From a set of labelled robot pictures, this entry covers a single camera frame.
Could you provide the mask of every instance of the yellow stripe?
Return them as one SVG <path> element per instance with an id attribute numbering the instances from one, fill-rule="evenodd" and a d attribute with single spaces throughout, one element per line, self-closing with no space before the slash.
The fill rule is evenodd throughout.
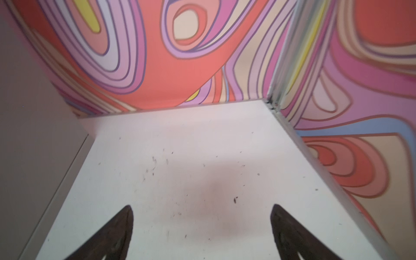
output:
<path id="1" fill-rule="evenodd" d="M 198 96 L 198 94 L 199 94 L 199 89 L 195 93 L 193 93 L 192 96 L 190 96 L 185 102 L 193 100 L 194 98 L 196 98 L 196 96 Z"/>
<path id="2" fill-rule="evenodd" d="M 310 31 L 308 37 L 307 37 L 307 42 L 304 48 L 302 48 L 304 51 L 302 52 L 302 55 L 298 61 L 298 63 L 296 64 L 295 67 L 295 72 L 292 74 L 292 77 L 290 78 L 289 84 L 288 86 L 290 86 L 287 90 L 286 90 L 286 94 L 291 90 L 291 88 L 293 87 L 293 84 L 295 83 L 297 77 L 299 76 L 299 72 L 300 69 L 302 68 L 303 63 L 305 62 L 306 56 L 308 54 L 308 52 L 310 51 L 310 48 L 312 46 L 312 43 L 316 37 L 316 34 L 318 32 L 319 29 L 319 25 L 321 23 L 322 17 L 324 16 L 324 10 L 326 8 L 328 4 L 328 1 L 325 1 L 324 4 L 322 4 L 321 9 L 319 10 L 317 19 L 315 20 L 312 30 Z"/>
<path id="3" fill-rule="evenodd" d="M 84 21 L 87 23 L 88 27 L 93 31 L 94 33 L 99 33 L 100 23 L 97 20 L 97 16 L 95 16 L 95 13 L 89 4 L 88 0 L 73 0 L 75 6 L 77 7 L 79 13 L 81 14 Z"/>

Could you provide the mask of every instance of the white shelf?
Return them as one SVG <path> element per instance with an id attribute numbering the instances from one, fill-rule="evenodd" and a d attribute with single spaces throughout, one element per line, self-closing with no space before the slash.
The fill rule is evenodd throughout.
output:
<path id="1" fill-rule="evenodd" d="M 127 259 L 279 259 L 275 203 L 341 258 L 380 259 L 260 100 L 81 121 L 96 140 L 38 260 L 64 259 L 127 204 Z"/>

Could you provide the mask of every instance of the colorful wall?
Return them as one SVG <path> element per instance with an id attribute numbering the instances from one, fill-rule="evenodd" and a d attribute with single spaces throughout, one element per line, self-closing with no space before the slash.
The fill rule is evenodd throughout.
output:
<path id="1" fill-rule="evenodd" d="M 78 116 L 263 98 L 296 0 L 4 0 Z"/>
<path id="2" fill-rule="evenodd" d="M 326 5 L 281 113 L 398 255 L 414 259 L 416 2 Z"/>

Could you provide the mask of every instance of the cabinet door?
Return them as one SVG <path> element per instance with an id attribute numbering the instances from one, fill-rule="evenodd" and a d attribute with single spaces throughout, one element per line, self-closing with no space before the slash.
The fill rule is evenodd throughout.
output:
<path id="1" fill-rule="evenodd" d="M 0 18 L 0 254 L 18 259 L 87 132 Z"/>

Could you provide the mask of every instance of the psychedelic wallpaper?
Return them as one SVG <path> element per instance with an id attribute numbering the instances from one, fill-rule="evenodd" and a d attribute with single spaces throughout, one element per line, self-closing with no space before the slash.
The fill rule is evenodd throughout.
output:
<path id="1" fill-rule="evenodd" d="M 263 98 L 296 0 L 4 0 L 78 116 Z"/>
<path id="2" fill-rule="evenodd" d="M 327 1 L 280 104 L 402 259 L 416 254 L 416 1 Z"/>

